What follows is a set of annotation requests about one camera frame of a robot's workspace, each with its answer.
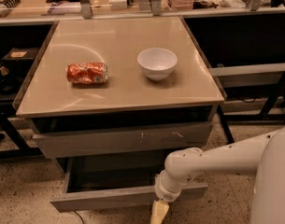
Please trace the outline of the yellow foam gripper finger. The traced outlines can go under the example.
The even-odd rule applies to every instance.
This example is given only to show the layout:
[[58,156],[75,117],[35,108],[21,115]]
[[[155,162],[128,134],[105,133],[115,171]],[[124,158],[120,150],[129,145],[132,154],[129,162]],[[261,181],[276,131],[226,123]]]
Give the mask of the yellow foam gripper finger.
[[169,210],[169,204],[165,201],[155,201],[152,205],[150,224],[162,224]]

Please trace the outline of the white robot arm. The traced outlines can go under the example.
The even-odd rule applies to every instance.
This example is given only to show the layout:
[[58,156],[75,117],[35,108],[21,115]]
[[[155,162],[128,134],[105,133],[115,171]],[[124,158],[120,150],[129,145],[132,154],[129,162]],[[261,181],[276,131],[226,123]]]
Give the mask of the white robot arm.
[[250,224],[285,224],[285,127],[207,151],[170,153],[155,177],[150,224],[162,224],[182,190],[202,173],[255,173]]

